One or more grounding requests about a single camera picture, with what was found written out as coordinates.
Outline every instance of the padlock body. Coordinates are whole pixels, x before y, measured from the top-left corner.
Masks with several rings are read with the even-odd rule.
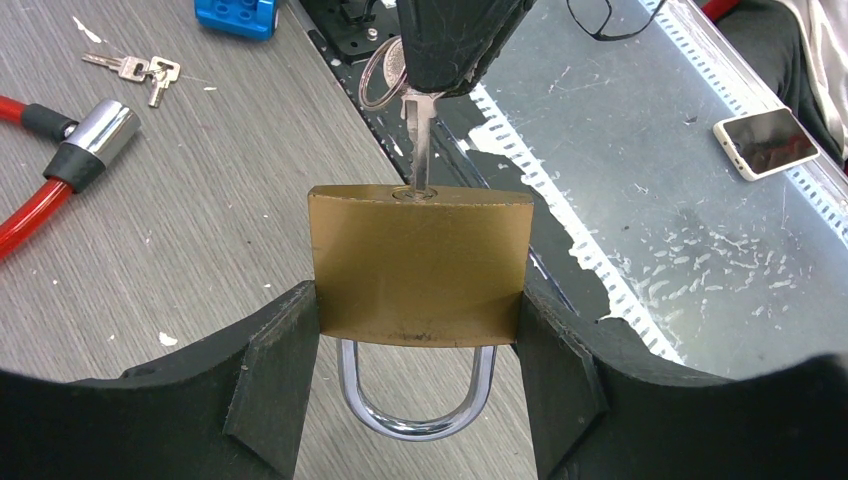
[[[309,193],[321,331],[384,345],[515,341],[530,244],[528,194],[318,186]]]

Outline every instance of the gray wood grain table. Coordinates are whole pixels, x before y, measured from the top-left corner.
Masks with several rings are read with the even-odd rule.
[[[399,181],[287,9],[276,36],[255,44],[203,31],[192,3],[0,5],[2,94],[77,118],[113,98],[143,122],[113,168],[0,267],[0,367],[112,378],[194,342],[311,278],[311,186]],[[84,64],[84,51],[160,55],[181,63],[182,76],[149,109],[149,86]],[[5,217],[42,183],[54,146],[8,126],[0,145]],[[333,345],[323,339],[319,350],[297,478],[535,477],[507,349],[477,422],[444,441],[406,444],[348,413]],[[435,416],[463,397],[470,359],[365,346],[364,387],[391,413]]]

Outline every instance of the blue plastic object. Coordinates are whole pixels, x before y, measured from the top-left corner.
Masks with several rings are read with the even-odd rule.
[[[194,14],[204,27],[255,40],[277,29],[277,0],[194,0]]]

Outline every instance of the smartphone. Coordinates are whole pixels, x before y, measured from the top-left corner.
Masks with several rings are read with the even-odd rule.
[[[722,120],[713,133],[750,182],[819,156],[818,146],[788,108]]]

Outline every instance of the person's leg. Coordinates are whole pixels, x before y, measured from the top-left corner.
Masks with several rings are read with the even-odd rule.
[[[827,155],[844,166],[839,144],[827,130],[810,87],[795,15],[773,0],[742,0],[716,26]]]

